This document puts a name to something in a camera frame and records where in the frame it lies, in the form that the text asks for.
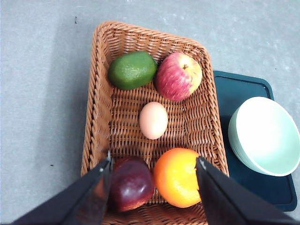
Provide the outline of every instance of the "tray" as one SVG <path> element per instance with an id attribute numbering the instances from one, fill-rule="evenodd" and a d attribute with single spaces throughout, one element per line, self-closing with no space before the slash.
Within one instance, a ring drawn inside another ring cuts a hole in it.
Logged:
<path id="1" fill-rule="evenodd" d="M 228 141 L 228 125 L 234 111 L 251 97 L 274 100 L 271 86 L 260 78 L 221 71 L 214 71 L 214 77 L 230 177 L 282 211 L 293 211 L 297 196 L 292 175 L 275 177 L 249 169 L 238 160 Z"/>

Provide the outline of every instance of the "orange fruit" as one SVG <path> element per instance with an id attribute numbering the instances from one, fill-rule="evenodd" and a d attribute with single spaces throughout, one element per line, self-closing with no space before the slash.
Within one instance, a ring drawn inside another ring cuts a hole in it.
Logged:
<path id="1" fill-rule="evenodd" d="M 198 153 L 175 148 L 165 152 L 154 166 L 154 182 L 171 205 L 186 208 L 201 201 L 196 175 Z"/>

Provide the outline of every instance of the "gray floor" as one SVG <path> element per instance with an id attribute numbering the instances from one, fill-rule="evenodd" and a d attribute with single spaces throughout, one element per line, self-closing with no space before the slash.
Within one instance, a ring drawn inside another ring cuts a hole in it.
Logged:
<path id="1" fill-rule="evenodd" d="M 92 33 L 108 20 L 201 42 L 215 70 L 266 79 L 300 128 L 300 1 L 2 0 L 1 222 L 79 178 Z"/>

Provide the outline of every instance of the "light green bowl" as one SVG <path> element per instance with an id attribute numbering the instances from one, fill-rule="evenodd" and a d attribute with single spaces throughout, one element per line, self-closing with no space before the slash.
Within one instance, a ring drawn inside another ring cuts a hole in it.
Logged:
<path id="1" fill-rule="evenodd" d="M 300 134 L 290 114 L 265 97 L 245 101 L 232 115 L 228 137 L 237 158 L 273 176 L 292 173 L 300 161 Z"/>

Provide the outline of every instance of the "apple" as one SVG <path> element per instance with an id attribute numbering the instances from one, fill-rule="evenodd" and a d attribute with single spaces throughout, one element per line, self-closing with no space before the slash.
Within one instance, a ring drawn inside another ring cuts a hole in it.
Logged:
<path id="1" fill-rule="evenodd" d="M 119 212 L 136 209 L 146 203 L 153 192 L 153 177 L 142 158 L 126 157 L 113 165 L 108 198 L 110 209 Z"/>
<path id="2" fill-rule="evenodd" d="M 188 98 L 200 85 L 202 69 L 188 55 L 174 52 L 158 68 L 155 85 L 158 92 L 172 101 Z"/>

